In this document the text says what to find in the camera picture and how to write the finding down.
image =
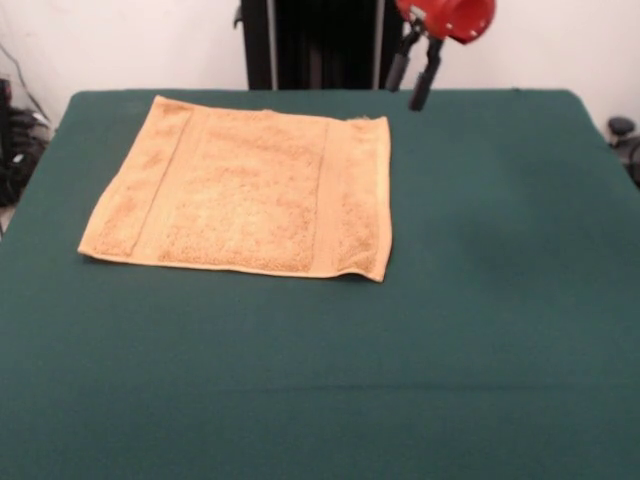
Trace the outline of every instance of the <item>black cable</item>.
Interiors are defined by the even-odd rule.
[[[636,154],[638,154],[638,160],[640,161],[640,141],[629,152],[629,175],[631,175],[631,179],[634,182],[637,182],[636,167],[640,164],[634,162]]]
[[[0,51],[2,53],[4,53],[4,55],[9,59],[9,61],[11,63],[13,63],[13,65],[16,67],[16,71],[18,72],[18,79],[20,80],[20,84],[22,85],[22,88],[24,89],[25,93],[27,94],[27,97],[29,97],[29,100],[31,101],[33,106],[36,107],[36,109],[38,110],[40,115],[42,115],[45,118],[45,120],[50,122],[49,117],[47,116],[46,113],[44,113],[44,109],[42,108],[42,106],[40,106],[40,103],[35,99],[35,97],[33,95],[31,95],[31,91],[27,87],[27,82],[25,81],[24,75],[22,74],[22,68],[20,67],[20,62],[18,62],[18,60],[13,55],[11,55],[11,53],[9,53],[9,51],[2,44],[2,42],[0,42]]]

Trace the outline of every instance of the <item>green fabric surface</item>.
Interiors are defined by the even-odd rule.
[[[389,117],[384,284],[76,253],[155,93]],[[0,245],[2,479],[640,478],[640,194],[567,92],[76,95]]]

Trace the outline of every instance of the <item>white wall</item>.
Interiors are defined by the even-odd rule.
[[[484,38],[445,47],[437,87],[570,88],[599,127],[618,113],[640,122],[640,1],[498,1]],[[83,89],[246,88],[242,31],[231,27],[238,4],[0,0],[0,39],[57,120]],[[405,87],[423,52],[414,51]],[[0,59],[0,72],[9,70]]]
[[[0,0],[0,40],[61,118],[79,90],[246,89],[239,0]],[[0,73],[13,72],[0,54]]]

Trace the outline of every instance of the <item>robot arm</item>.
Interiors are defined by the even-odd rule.
[[[418,78],[409,107],[421,111],[427,102],[433,81],[440,68],[440,51],[447,37],[467,45],[480,38],[491,26],[496,0],[396,0],[411,26],[396,54],[386,88],[396,92],[409,65],[409,53],[424,35],[429,41],[427,66]]]

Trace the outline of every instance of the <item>orange towel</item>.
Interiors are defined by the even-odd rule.
[[[340,121],[157,97],[79,252],[122,263],[382,282],[386,118]]]

